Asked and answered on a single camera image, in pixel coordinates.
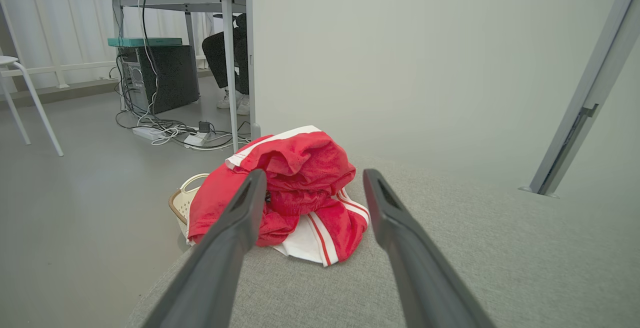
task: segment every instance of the stool leg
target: stool leg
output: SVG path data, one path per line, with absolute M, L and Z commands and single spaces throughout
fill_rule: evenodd
M 27 146 L 29 146 L 32 143 L 32 141 L 29 140 L 29 136 L 27 135 L 27 131 L 25 130 L 25 126 L 23 125 L 23 120 L 20 119 L 20 116 L 18 115 L 18 110 L 16 109 L 16 105 L 14 105 L 14 101 L 11 99 L 11 95 L 9 94 L 9 91 L 7 91 L 7 87 L 5 87 L 4 84 L 2 84 L 2 77 L 0 77 L 0 87 L 2 87 L 2 90 L 4 91 L 4 97 L 6 98 L 7 104 L 9 104 L 9 109 L 11 110 L 13 119 L 15 120 L 16 125 L 18 125 L 18 129 L 22 134 L 24 143 Z
M 42 123 L 44 123 L 44 126 L 46 128 L 46 132 L 48 132 L 48 136 L 51 138 L 51 142 L 53 142 L 53 146 L 55 147 L 55 150 L 57 151 L 57 155 L 60 156 L 60 157 L 64 156 L 64 153 L 62 153 L 62 148 L 60 148 L 60 144 L 58 143 L 58 139 L 56 138 L 56 135 L 53 132 L 53 128 L 51 128 L 51 124 L 49 123 L 49 119 L 47 118 L 47 115 L 44 113 L 44 108 L 42 107 L 42 103 L 40 101 L 40 98 L 38 98 L 38 93 L 36 93 L 36 88 L 34 87 L 34 83 L 32 82 L 32 79 L 29 77 L 29 73 L 27 73 L 27 70 L 26 70 L 25 66 L 23 66 L 22 64 L 20 64 L 18 62 L 14 62 L 13 65 L 16 66 L 18 69 L 20 69 L 20 71 L 22 71 L 22 76 L 24 77 L 24 81 L 27 84 L 27 88 L 29 89 L 29 93 L 31 93 L 31 97 L 33 98 L 33 102 L 36 104 L 36 108 L 38 109 L 38 113 L 40 114 L 40 118 L 42 118 Z

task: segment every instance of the computer tower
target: computer tower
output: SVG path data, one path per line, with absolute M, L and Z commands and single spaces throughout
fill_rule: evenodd
M 146 47 L 153 59 L 151 67 L 144 47 L 119 47 L 122 63 L 123 93 L 130 109 L 138 114 L 147 113 L 154 93 L 150 112 L 158 114 L 195 102 L 200 97 L 196 68 L 189 45 Z

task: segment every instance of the basket rim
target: basket rim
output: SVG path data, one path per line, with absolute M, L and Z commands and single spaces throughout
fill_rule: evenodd
M 175 214 L 175 216 L 184 224 L 187 224 L 187 218 L 185 218 L 185 216 L 183 216 L 182 214 L 180 214 L 180 212 L 178 211 L 178 209 L 176 209 L 176 207 L 174 206 L 174 199 L 176 199 L 176 197 L 181 193 L 180 189 L 178 189 L 174 194 L 172 194 L 169 197 L 169 208 L 171 208 L 171 211 L 173 212 L 173 214 Z

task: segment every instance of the person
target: person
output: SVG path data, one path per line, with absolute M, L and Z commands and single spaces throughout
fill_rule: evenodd
M 241 116 L 249 114 L 249 57 L 247 56 L 247 16 L 240 14 L 235 17 L 237 27 L 233 28 L 233 57 L 240 68 L 235 76 L 235 104 L 236 112 Z M 202 51 L 213 73 L 217 86 L 224 89 L 224 98 L 217 102 L 219 109 L 228 109 L 229 83 L 227 81 L 227 57 L 225 56 L 225 37 L 222 32 L 213 34 L 202 41 Z

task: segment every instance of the white desk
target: white desk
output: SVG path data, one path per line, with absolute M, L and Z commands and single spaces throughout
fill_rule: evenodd
M 115 12 L 113 21 L 114 32 L 124 34 L 124 13 L 123 7 L 139 7 L 138 0 L 111 0 Z M 234 69 L 234 39 L 233 39 L 233 17 L 232 13 L 247 13 L 247 0 L 146 0 L 146 8 L 165 9 L 169 11 L 184 12 L 187 23 L 187 34 L 189 35 L 189 45 L 191 47 L 191 59 L 193 74 L 198 82 L 198 72 L 196 66 L 196 50 L 194 40 L 194 26 L 192 23 L 192 12 L 222 12 L 222 26 L 224 32 L 224 52 L 226 53 L 226 77 L 229 89 L 229 103 L 231 111 L 231 133 L 233 135 L 233 151 L 238 151 L 238 120 L 236 117 L 236 74 Z

